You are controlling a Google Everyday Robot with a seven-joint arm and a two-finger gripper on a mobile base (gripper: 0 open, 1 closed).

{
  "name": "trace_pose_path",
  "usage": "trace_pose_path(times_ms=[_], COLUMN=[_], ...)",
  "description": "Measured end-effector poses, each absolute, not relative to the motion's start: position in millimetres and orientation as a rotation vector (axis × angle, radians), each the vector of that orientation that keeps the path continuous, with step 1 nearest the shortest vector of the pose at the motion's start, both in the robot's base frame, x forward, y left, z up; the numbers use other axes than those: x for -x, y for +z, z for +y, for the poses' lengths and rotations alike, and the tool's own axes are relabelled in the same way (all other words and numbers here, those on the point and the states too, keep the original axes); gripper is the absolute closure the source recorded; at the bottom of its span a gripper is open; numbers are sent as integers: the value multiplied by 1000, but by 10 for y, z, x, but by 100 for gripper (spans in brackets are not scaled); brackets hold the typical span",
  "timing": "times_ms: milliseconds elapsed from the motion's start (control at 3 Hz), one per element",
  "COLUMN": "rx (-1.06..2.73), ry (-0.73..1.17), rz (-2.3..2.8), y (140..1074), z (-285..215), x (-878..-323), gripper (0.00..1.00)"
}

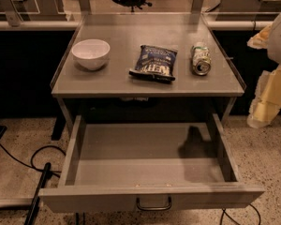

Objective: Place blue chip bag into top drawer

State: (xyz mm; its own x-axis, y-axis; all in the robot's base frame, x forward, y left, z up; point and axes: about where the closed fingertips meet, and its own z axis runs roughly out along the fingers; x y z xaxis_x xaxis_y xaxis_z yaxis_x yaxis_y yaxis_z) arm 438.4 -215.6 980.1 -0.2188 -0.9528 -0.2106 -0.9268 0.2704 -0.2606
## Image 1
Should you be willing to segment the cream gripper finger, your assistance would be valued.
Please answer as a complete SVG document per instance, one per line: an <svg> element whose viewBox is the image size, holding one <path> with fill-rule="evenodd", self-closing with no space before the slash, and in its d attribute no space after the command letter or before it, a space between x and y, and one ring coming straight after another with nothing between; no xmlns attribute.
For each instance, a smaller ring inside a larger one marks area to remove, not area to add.
<svg viewBox="0 0 281 225"><path fill-rule="evenodd" d="M247 46L253 49L266 49L272 26L267 25L247 41Z"/></svg>
<svg viewBox="0 0 281 225"><path fill-rule="evenodd" d="M247 124L252 128L269 126L281 110L281 65L272 72L263 71L252 100Z"/></svg>

